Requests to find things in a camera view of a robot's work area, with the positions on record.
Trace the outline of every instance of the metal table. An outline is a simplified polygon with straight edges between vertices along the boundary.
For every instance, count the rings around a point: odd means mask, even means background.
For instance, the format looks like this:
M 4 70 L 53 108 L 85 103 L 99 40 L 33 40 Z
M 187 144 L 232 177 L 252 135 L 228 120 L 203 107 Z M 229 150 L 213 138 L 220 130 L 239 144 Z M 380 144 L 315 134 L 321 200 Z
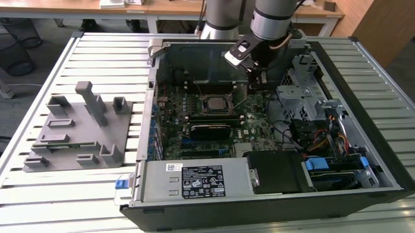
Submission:
M 136 148 L 149 65 L 151 38 L 195 38 L 183 34 L 85 33 L 71 38 L 0 159 L 0 232 L 141 232 L 115 205 L 115 180 L 135 170 Z M 327 49 L 368 114 L 408 172 L 415 175 L 415 106 L 360 43 L 313 37 Z M 42 126 L 52 95 L 83 101 L 77 81 L 91 81 L 103 100 L 133 101 L 124 166 L 57 172 L 22 172 L 22 161 Z M 128 202 L 127 192 L 119 193 Z M 413 232 L 415 201 L 408 197 L 343 218 L 313 219 L 181 232 Z

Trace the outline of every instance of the white cord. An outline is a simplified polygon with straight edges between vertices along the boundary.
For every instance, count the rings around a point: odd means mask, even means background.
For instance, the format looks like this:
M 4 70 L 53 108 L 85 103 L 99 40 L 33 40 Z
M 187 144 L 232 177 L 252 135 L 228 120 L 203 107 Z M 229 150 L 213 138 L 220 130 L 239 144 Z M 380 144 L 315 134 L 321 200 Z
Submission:
M 33 83 L 21 83 L 21 84 L 9 84 L 8 86 L 42 86 L 41 84 Z

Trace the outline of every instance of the blue tab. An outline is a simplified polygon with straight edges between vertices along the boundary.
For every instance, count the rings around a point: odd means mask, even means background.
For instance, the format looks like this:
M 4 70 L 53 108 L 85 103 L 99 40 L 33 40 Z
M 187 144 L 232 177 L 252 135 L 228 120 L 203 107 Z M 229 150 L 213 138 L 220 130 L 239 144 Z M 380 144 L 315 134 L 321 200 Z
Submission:
M 128 188 L 128 180 L 117 180 L 115 182 L 115 189 L 127 189 Z
M 312 170 L 312 164 L 308 160 L 305 161 L 305 167 L 308 171 Z
M 360 162 L 364 168 L 368 168 L 368 159 L 365 157 L 360 157 Z
M 307 170 L 320 170 L 320 169 L 328 169 L 328 164 L 324 158 L 316 157 L 309 158 L 305 161 Z

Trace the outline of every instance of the blue latch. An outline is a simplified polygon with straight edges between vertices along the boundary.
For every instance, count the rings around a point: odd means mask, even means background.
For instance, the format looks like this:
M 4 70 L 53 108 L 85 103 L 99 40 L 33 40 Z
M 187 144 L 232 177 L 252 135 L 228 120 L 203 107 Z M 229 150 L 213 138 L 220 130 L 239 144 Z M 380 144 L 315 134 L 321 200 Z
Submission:
M 328 169 L 328 163 L 324 158 L 316 157 L 316 158 L 309 158 L 305 161 L 305 167 L 307 170 L 320 170 L 320 169 Z
M 128 180 L 117 180 L 115 182 L 115 189 L 127 189 L 128 188 Z
M 368 168 L 368 159 L 365 157 L 360 157 L 360 162 L 364 168 Z

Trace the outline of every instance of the mesh trash bin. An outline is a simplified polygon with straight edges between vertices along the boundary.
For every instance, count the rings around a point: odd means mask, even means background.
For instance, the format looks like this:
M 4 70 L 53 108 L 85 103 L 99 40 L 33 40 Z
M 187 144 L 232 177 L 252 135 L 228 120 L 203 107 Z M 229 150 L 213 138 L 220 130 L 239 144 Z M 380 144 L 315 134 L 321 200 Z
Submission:
M 0 67 L 10 76 L 21 76 L 34 68 L 32 59 L 14 34 L 0 34 Z
M 41 39 L 29 18 L 1 18 L 0 24 L 10 34 L 18 36 L 20 43 L 25 49 L 41 44 Z

